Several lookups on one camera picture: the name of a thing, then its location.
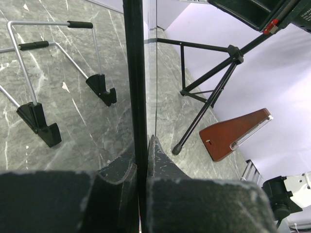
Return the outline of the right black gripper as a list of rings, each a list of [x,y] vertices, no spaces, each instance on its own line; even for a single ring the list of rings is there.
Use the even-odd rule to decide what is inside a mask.
[[[311,32],[309,0],[209,0],[208,3],[264,34],[275,33],[289,24]]]

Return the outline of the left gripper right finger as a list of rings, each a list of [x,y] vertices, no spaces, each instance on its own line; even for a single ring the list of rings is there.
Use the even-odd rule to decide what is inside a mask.
[[[146,188],[149,233],[275,233],[265,193],[252,182],[192,179],[150,139]]]

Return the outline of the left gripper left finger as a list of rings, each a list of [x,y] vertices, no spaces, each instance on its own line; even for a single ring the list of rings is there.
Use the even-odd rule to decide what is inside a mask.
[[[134,146],[97,171],[2,171],[3,233],[138,232]]]

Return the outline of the white whiteboard black frame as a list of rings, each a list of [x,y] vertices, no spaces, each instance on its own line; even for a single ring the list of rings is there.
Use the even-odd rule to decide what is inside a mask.
[[[128,77],[137,165],[138,203],[142,232],[147,229],[146,181],[148,170],[146,81],[156,75],[156,0],[125,0],[123,16],[126,35]]]

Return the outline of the aluminium frame rail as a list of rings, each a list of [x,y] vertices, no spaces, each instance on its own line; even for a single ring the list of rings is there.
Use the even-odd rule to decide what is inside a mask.
[[[256,183],[259,187],[263,184],[263,178],[251,160],[246,161],[246,168],[240,180]]]

